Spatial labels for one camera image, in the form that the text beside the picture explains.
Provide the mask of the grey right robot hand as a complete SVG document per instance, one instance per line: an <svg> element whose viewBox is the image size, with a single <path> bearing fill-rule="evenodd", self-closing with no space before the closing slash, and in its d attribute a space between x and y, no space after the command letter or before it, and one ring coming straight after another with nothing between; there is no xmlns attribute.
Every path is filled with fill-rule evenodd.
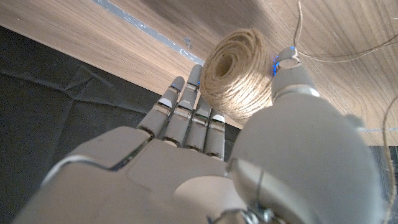
<svg viewBox="0 0 398 224"><path fill-rule="evenodd" d="M272 106L223 160L225 120L197 97L201 66L177 77L136 128L59 161L16 223L381 223L390 203L358 129L318 93L289 47Z"/></svg>

